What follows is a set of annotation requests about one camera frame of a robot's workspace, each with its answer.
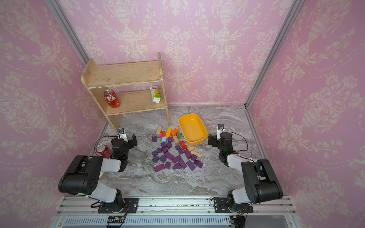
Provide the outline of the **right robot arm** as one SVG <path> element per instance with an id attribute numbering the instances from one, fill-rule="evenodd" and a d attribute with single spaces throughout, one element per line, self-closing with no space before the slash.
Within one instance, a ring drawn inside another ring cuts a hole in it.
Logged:
<path id="1" fill-rule="evenodd" d="M 253 204 L 282 199 L 283 190 L 269 160 L 239 155 L 233 149 L 232 135 L 221 132 L 208 136 L 208 144 L 219 149 L 220 161 L 243 175 L 243 187 L 230 190 L 226 196 L 228 208 L 232 212 L 251 213 Z"/>

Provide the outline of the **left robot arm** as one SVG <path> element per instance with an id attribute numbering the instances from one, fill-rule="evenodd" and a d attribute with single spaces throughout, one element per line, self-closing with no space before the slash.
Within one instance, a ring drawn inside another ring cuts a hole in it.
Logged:
<path id="1" fill-rule="evenodd" d="M 104 173 L 120 173 L 127 166 L 129 150 L 137 146 L 133 134 L 127 139 L 123 129 L 111 140 L 112 148 L 105 144 L 95 146 L 95 156 L 77 155 L 60 179 L 61 193 L 85 196 L 97 200 L 91 205 L 100 213 L 125 213 L 128 206 L 121 190 L 109 187 L 99 179 Z"/>

